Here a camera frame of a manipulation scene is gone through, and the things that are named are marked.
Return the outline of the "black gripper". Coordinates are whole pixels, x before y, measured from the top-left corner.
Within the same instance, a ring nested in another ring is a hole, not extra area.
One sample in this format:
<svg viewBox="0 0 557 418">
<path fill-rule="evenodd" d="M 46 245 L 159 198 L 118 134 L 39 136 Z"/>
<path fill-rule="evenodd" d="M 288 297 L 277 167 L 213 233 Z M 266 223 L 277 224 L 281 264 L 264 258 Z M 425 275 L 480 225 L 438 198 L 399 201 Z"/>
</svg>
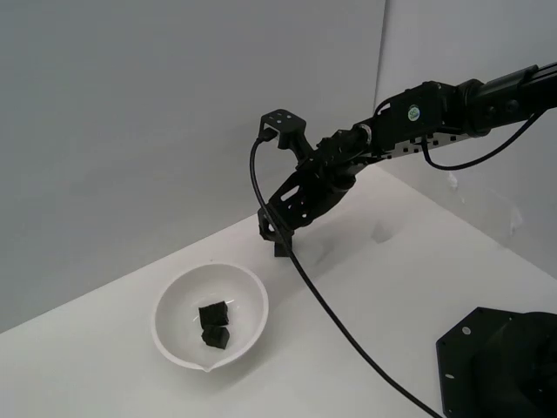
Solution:
<svg viewBox="0 0 557 418">
<path fill-rule="evenodd" d="M 292 251 L 294 231 L 337 205 L 355 185 L 356 175 L 371 164 L 371 138 L 371 127 L 357 124 L 350 130 L 336 131 L 312 148 L 303 127 L 281 131 L 278 147 L 292 151 L 297 165 L 265 205 L 270 214 L 266 216 L 263 208 L 258 209 L 262 239 L 278 240 L 278 252 Z"/>
</svg>

